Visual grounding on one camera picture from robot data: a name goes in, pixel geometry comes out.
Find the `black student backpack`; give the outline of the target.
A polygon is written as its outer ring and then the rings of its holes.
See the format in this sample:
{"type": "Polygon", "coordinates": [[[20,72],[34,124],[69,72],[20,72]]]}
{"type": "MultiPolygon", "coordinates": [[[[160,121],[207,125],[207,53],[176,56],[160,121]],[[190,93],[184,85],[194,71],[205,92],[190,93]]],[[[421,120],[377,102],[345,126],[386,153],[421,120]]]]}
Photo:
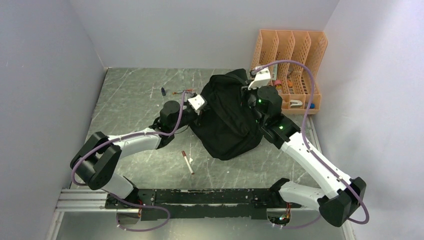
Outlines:
{"type": "Polygon", "coordinates": [[[263,138],[254,114],[242,97],[247,80],[243,68],[215,74],[200,93],[207,105],[189,127],[213,158],[231,160],[257,147],[263,138]]]}

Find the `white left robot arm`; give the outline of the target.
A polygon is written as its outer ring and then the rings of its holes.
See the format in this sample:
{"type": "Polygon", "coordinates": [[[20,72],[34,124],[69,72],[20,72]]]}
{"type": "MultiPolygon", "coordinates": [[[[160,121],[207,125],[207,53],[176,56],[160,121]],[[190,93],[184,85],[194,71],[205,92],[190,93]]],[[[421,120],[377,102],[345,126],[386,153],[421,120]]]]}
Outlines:
{"type": "Polygon", "coordinates": [[[71,160],[71,178],[78,176],[82,185],[91,190],[107,191],[118,197],[124,207],[134,207],[139,200],[138,189],[115,172],[118,161],[167,146],[176,131],[193,123],[205,106],[207,101],[200,95],[181,103],[167,101],[153,124],[141,131],[109,136],[101,131],[93,133],[71,160]]]}

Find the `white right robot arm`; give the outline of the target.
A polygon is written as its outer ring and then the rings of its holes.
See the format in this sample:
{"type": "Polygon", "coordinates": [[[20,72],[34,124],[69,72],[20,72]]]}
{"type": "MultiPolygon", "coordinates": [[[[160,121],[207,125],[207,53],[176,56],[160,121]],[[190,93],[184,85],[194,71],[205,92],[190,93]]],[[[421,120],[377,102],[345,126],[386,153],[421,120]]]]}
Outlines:
{"type": "Polygon", "coordinates": [[[334,227],[341,227],[358,208],[365,207],[366,182],[361,177],[350,177],[332,164],[296,123],[279,112],[282,98],[274,87],[250,89],[244,86],[241,95],[265,139],[292,157],[319,185],[314,188],[281,179],[271,187],[269,199],[275,207],[287,202],[302,205],[318,211],[334,227]]]}

